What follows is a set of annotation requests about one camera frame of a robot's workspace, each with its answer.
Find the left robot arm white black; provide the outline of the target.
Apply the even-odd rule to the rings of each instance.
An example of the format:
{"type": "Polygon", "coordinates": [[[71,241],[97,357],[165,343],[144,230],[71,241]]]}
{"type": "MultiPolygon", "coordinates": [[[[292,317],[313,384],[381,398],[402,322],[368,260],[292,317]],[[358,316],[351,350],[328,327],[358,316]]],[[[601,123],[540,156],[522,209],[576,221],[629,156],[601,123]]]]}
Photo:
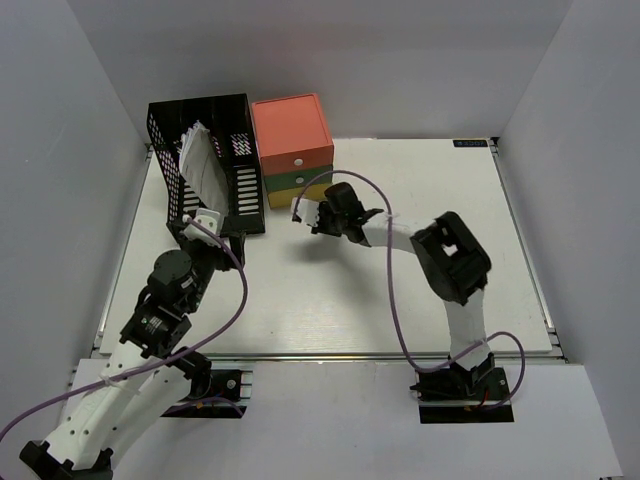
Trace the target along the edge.
{"type": "Polygon", "coordinates": [[[155,261],[99,381],[20,460],[38,479],[110,479],[127,451],[163,414],[225,403],[210,360],[181,341],[217,271],[244,270],[244,234],[222,240],[210,214],[185,219],[178,248],[155,261]]]}

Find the green drawer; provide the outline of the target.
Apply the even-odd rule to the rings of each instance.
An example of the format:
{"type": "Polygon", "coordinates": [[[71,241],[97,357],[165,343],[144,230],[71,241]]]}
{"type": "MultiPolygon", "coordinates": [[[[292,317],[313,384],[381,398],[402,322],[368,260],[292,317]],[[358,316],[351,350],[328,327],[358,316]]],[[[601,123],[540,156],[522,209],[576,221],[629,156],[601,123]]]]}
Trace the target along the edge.
{"type": "Polygon", "coordinates": [[[266,175],[264,177],[264,184],[267,192],[272,193],[304,187],[309,183],[331,183],[332,171],[332,165],[324,165],[316,168],[266,175]]]}

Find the yellow bottom drawer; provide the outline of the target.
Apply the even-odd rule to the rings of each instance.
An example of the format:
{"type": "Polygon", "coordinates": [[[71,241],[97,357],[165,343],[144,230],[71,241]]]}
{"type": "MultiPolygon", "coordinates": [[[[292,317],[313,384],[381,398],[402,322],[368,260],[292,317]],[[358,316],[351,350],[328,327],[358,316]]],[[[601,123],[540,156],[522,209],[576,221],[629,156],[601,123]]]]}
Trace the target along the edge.
{"type": "Polygon", "coordinates": [[[320,183],[311,185],[307,189],[304,189],[304,186],[300,185],[291,189],[268,192],[267,199],[271,209],[290,208],[294,199],[301,193],[304,193],[304,198],[308,198],[313,201],[324,200],[324,192],[330,186],[331,183],[320,183]]]}

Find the coral top drawer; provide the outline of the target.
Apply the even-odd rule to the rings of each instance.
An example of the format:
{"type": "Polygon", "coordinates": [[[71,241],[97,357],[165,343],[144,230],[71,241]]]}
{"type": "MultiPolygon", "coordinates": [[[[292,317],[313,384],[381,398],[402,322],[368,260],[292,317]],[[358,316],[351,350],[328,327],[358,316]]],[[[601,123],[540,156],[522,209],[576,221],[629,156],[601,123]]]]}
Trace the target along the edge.
{"type": "Polygon", "coordinates": [[[265,175],[290,173],[332,165],[333,159],[333,145],[260,156],[262,172],[265,175]]]}

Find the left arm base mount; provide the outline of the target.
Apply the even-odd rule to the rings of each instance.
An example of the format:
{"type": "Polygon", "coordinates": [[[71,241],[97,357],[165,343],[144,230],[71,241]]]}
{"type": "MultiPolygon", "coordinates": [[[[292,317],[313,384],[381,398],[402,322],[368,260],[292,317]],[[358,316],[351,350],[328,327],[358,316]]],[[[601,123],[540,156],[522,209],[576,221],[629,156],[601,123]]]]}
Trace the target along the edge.
{"type": "Polygon", "coordinates": [[[192,352],[169,363],[182,371],[189,391],[162,417],[240,419],[248,406],[253,385],[253,369],[216,363],[192,352]]]}

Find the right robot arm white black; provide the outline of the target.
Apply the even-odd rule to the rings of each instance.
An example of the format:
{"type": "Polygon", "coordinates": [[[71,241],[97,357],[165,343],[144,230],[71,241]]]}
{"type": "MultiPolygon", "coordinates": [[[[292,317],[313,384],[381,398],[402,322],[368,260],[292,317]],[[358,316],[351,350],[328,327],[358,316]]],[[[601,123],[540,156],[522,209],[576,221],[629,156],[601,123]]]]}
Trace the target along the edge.
{"type": "Polygon", "coordinates": [[[382,209],[365,209],[346,182],[327,188],[323,201],[294,202],[292,212],[314,234],[415,255],[428,285],[444,303],[452,360],[446,369],[452,372],[453,390],[472,399],[486,389],[495,366],[483,312],[491,261],[457,213],[446,212],[428,226],[402,222],[382,209]]]}

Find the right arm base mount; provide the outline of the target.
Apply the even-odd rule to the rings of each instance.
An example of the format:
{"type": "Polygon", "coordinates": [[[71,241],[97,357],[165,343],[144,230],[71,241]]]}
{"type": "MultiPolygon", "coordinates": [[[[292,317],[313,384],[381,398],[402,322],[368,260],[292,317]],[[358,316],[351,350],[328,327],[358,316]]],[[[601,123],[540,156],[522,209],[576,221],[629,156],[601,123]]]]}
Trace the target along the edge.
{"type": "Polygon", "coordinates": [[[416,374],[409,387],[421,424],[482,424],[515,421],[505,370],[495,367],[471,389],[451,368],[416,374]]]}

